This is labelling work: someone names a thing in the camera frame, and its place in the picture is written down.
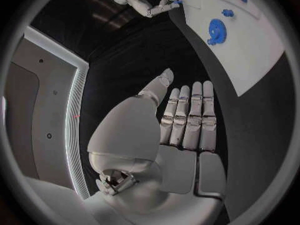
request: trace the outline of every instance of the blue gear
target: blue gear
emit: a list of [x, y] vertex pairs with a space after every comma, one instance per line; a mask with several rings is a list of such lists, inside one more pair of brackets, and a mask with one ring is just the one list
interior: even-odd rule
[[225, 42], [227, 31], [224, 23], [220, 19], [210, 21], [208, 32], [211, 37], [207, 40], [209, 45], [222, 44]]

